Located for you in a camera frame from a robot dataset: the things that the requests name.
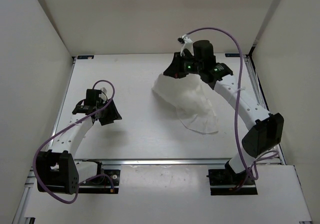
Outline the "white pleated skirt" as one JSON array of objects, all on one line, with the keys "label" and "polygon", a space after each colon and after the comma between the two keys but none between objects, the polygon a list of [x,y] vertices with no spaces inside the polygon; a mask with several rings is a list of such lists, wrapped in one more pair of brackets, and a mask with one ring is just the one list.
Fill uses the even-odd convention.
[{"label": "white pleated skirt", "polygon": [[198,75],[173,78],[160,74],[152,91],[175,108],[185,128],[205,135],[219,131],[218,118]]}]

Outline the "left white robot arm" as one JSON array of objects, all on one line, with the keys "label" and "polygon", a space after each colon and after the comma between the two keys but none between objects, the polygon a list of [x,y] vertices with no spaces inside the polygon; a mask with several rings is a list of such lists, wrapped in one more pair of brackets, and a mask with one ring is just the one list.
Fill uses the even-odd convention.
[{"label": "left white robot arm", "polygon": [[87,89],[85,99],[78,102],[72,111],[68,129],[54,138],[48,150],[39,151],[35,156],[38,190],[73,195],[83,183],[94,185],[103,182],[106,177],[100,161],[76,161],[74,157],[95,122],[105,126],[121,119],[104,87]]}]

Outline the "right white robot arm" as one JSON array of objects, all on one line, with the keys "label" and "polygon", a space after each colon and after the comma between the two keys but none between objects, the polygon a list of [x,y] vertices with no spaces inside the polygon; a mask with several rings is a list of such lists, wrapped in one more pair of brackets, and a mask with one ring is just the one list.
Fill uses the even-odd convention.
[{"label": "right white robot arm", "polygon": [[204,83],[230,104],[235,117],[240,117],[248,130],[237,142],[237,155],[225,164],[226,181],[236,184],[260,155],[281,142],[284,118],[280,113],[270,113],[237,86],[233,71],[226,64],[216,61],[213,45],[208,40],[193,42],[188,37],[180,37],[178,41],[182,48],[174,53],[171,64],[163,74],[175,79],[189,74],[199,75]]}]

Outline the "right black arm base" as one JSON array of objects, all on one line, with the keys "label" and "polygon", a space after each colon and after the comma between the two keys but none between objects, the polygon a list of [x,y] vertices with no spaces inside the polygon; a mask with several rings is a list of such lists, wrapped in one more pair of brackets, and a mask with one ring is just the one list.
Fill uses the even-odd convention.
[{"label": "right black arm base", "polygon": [[209,169],[208,175],[211,196],[257,195],[255,181],[245,172],[232,175],[227,169]]}]

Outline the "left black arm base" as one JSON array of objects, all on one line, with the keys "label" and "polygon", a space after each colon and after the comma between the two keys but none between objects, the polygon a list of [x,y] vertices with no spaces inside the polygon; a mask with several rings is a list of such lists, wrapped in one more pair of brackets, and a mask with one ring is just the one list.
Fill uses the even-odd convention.
[{"label": "left black arm base", "polygon": [[81,160],[75,162],[79,175],[79,194],[119,193],[120,169],[107,169],[101,161]]}]

